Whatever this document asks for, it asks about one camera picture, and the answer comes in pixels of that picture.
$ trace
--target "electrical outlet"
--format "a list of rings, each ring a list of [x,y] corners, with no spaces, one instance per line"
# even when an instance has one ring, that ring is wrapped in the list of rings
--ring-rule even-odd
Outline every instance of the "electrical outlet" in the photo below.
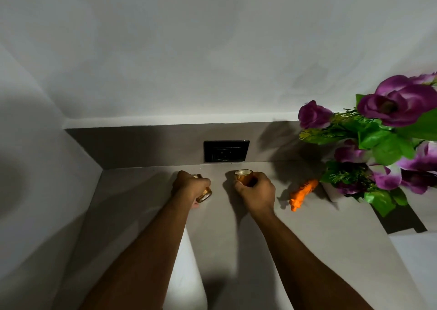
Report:
[[[205,141],[203,152],[205,163],[245,161],[249,140]]]

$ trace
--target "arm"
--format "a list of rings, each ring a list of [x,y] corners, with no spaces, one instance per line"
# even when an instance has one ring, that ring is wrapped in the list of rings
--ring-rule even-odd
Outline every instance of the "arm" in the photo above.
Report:
[[[170,201],[107,269],[80,310],[161,310],[188,212],[210,184],[180,171]]]
[[[275,186],[264,173],[255,172],[253,187],[235,184],[250,214],[262,231],[281,281],[296,310],[372,310],[341,277],[322,263],[279,220],[274,211]]]

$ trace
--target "forearm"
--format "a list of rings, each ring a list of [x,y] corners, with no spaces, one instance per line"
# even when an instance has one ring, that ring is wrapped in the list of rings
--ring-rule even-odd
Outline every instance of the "forearm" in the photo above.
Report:
[[[117,258],[81,310],[161,309],[193,200],[176,194]]]
[[[271,212],[254,215],[296,310],[371,310],[339,275],[322,263]]]

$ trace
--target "purple flower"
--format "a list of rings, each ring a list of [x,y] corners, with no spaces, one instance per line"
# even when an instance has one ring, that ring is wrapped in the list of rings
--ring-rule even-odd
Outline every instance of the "purple flower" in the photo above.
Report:
[[[390,166],[369,165],[369,169],[373,172],[373,178],[378,188],[392,190],[401,184],[401,169],[396,164]]]
[[[335,185],[335,187],[343,195],[352,195],[352,194],[357,194],[357,193],[367,191],[366,187],[363,184],[358,183],[358,182],[354,182],[354,183],[347,185],[347,184],[340,181],[339,183],[337,183]]]
[[[437,186],[437,175],[429,172],[402,170],[401,185],[409,188],[413,193],[422,195],[428,187]]]
[[[414,159],[401,158],[397,164],[404,170],[437,172],[437,143],[423,141]]]
[[[333,115],[331,110],[311,101],[299,110],[300,126],[304,129],[325,128],[331,124],[330,120]]]
[[[389,77],[374,94],[360,100],[358,112],[366,118],[381,119],[386,126],[414,124],[422,114],[437,108],[437,92],[432,86],[415,84],[417,81],[404,75]]]
[[[346,140],[344,142],[347,147],[337,148],[334,153],[334,158],[340,163],[365,163],[369,159],[370,152],[368,150],[358,149],[358,143],[354,140]]]
[[[430,84],[435,80],[437,76],[437,72],[434,72],[432,74],[421,74],[419,76],[412,76],[409,78],[409,80],[413,84]]]

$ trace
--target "hand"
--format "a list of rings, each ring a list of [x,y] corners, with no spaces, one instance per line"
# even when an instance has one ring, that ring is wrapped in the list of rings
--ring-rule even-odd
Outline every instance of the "hand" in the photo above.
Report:
[[[196,198],[203,194],[206,187],[211,185],[211,181],[207,178],[195,178],[193,175],[179,171],[176,180],[173,182],[172,195],[181,195],[183,198],[187,198],[193,203],[193,207],[197,207],[199,204]]]
[[[240,181],[235,183],[235,189],[243,198],[250,214],[257,215],[273,213],[276,188],[270,179],[262,172],[254,172],[258,180],[253,187],[246,187]]]

